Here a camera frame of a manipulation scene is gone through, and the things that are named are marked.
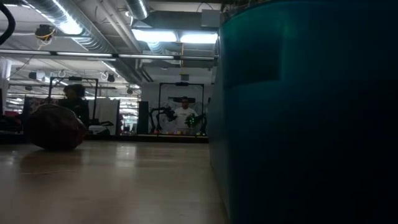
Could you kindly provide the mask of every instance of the man in white shirt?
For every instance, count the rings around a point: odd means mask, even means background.
[[[177,118],[175,119],[175,128],[189,128],[187,124],[185,124],[185,121],[187,120],[187,117],[190,116],[191,114],[194,114],[195,116],[198,116],[198,114],[191,108],[189,108],[189,100],[188,97],[184,96],[181,99],[181,107],[174,110],[175,115]]]

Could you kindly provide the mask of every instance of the person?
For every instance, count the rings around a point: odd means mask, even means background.
[[[67,85],[63,89],[63,92],[67,99],[58,101],[58,105],[75,112],[80,121],[85,126],[88,126],[90,122],[88,104],[83,100],[85,87],[81,84]]]
[[[175,128],[178,129],[188,129],[188,125],[185,124],[187,117],[191,114],[198,116],[197,112],[191,108],[189,108],[189,99],[184,96],[181,99],[181,107],[174,110],[177,118],[175,119]]]

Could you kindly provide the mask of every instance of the ceiling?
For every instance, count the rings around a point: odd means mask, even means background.
[[[105,13],[98,7],[97,0],[66,0],[72,1],[76,4],[79,10],[91,21],[91,23],[99,30],[101,35],[112,45],[117,52],[136,53],[131,50],[128,44],[123,41],[114,26],[106,18]],[[129,28],[131,18],[126,15],[127,7],[125,0],[108,0],[110,5],[113,6],[114,10],[118,12],[119,17],[123,20],[124,26]],[[86,49],[76,43],[72,38],[65,37],[60,30],[57,31],[55,37],[52,38],[51,43],[43,45],[34,35],[36,28],[41,24],[53,25],[43,15],[38,13],[32,8],[22,6],[12,6],[10,4],[23,3],[21,0],[4,0],[5,4],[8,4],[8,8],[13,14],[16,20],[16,29],[14,35],[8,39],[2,46],[1,49],[24,49],[24,50],[51,50],[51,51],[65,51],[65,52],[86,52]],[[150,7],[150,16],[143,21],[134,21],[133,27],[151,27],[151,29],[169,29],[174,30],[177,35],[180,32],[195,30],[201,32],[201,25],[198,24],[201,18],[202,9],[219,10],[221,4],[216,3],[217,1],[209,1],[210,3],[201,3],[196,0],[188,1],[147,1]],[[116,18],[112,16],[114,21],[118,24]],[[7,19],[4,15],[0,15],[0,32],[4,32],[7,28]],[[203,32],[216,32],[218,28],[205,27]],[[141,50],[141,53],[153,54],[148,48],[148,45],[144,41],[138,41],[137,48]],[[162,47],[165,49],[167,54],[180,55],[182,52],[184,55],[194,56],[214,56],[215,45],[214,44],[182,44],[178,42],[162,42]],[[109,83],[106,80],[102,80],[105,77],[104,73],[113,73],[112,69],[106,66],[102,61],[97,58],[55,58],[55,57],[31,57],[30,55],[13,56],[0,55],[2,58],[11,60],[12,62],[12,77],[10,83],[16,84],[11,86],[9,92],[11,93],[26,93],[24,90],[25,84],[35,85],[46,85],[42,80],[31,80],[28,78],[29,72],[44,71],[46,75],[58,76],[60,71],[66,72],[68,76],[80,76],[99,78],[101,86],[113,86],[115,90],[102,90],[101,94],[113,96],[126,96],[126,90],[128,82],[122,76],[115,75],[115,82]],[[142,65],[142,68],[150,76],[150,82],[179,82],[181,80],[180,74],[188,74],[190,76],[189,82],[191,83],[204,83],[210,84],[213,74],[213,62],[199,62],[199,61],[185,61],[183,63],[176,61],[159,61],[159,60],[144,60],[142,63],[137,62],[133,59],[125,61],[131,73],[134,71],[137,65]],[[148,82],[148,78],[142,77],[141,73],[137,73],[141,76],[141,81],[132,84],[141,85]],[[31,93],[45,93],[48,92],[48,87],[33,87]],[[61,89],[55,91],[55,93],[61,94]],[[134,94],[139,96],[141,93],[135,91]]]

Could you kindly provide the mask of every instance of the black metal frame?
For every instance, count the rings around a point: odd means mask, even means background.
[[[61,77],[50,77],[50,87],[49,87],[49,101],[51,100],[51,91],[52,91],[52,81],[54,79],[59,79],[59,81],[55,84],[54,87],[56,87],[58,85],[58,83],[62,82],[62,80],[64,79],[68,79],[68,80],[74,80],[74,81],[82,81],[82,80],[87,80],[88,82],[90,82],[89,80],[94,80],[95,81],[95,94],[94,94],[94,106],[93,106],[93,118],[95,119],[95,109],[97,107],[97,91],[98,91],[98,79],[97,78],[81,78],[81,77],[68,77],[68,78],[61,78]]]
[[[159,99],[158,99],[158,108],[160,108],[160,97],[162,96],[162,85],[175,85],[175,86],[190,86],[190,85],[197,85],[201,86],[201,115],[203,114],[203,109],[205,107],[205,84],[198,84],[198,83],[159,83]]]

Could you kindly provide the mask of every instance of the wooden floor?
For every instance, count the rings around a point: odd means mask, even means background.
[[[207,144],[0,145],[0,223],[226,223]]]

